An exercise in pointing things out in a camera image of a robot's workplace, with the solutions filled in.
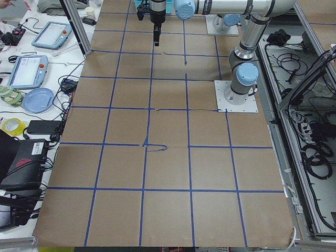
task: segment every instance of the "tape roll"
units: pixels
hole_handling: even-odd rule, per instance
[[[22,134],[25,124],[17,118],[7,119],[4,124],[2,125],[2,130],[5,131],[7,134],[10,135],[20,135]]]

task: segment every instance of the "blue round object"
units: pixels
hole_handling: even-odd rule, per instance
[[[25,95],[22,107],[31,113],[46,111],[53,104],[54,93],[48,88],[37,88]]]
[[[196,6],[193,0],[175,0],[174,9],[180,19],[187,20],[194,16]]]
[[[224,16],[224,24],[226,26],[234,26],[239,23],[240,14],[227,14]]]
[[[252,63],[243,63],[238,67],[237,79],[243,86],[252,86],[258,79],[259,70]]]

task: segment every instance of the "white mounting plate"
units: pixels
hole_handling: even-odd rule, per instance
[[[231,26],[229,30],[217,31],[213,25],[213,22],[216,16],[217,15],[206,15],[205,16],[208,35],[222,35],[222,36],[234,36],[234,37],[239,36],[238,28],[236,25]]]
[[[242,105],[233,105],[224,98],[224,90],[231,85],[232,81],[215,80],[217,108],[219,112],[258,113],[255,96],[249,96]]]

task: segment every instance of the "gray cloth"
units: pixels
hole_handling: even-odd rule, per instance
[[[89,6],[77,0],[73,0],[73,2],[77,9],[85,9]],[[48,15],[65,16],[59,0],[39,0],[37,7],[39,12],[47,13]]]

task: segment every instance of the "black connector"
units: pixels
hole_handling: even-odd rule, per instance
[[[87,25],[95,25],[95,24],[97,23],[95,20],[93,20],[93,19],[91,19],[91,18],[88,18],[88,17],[84,17],[84,18],[82,19],[82,22],[83,22],[84,24],[87,24]]]

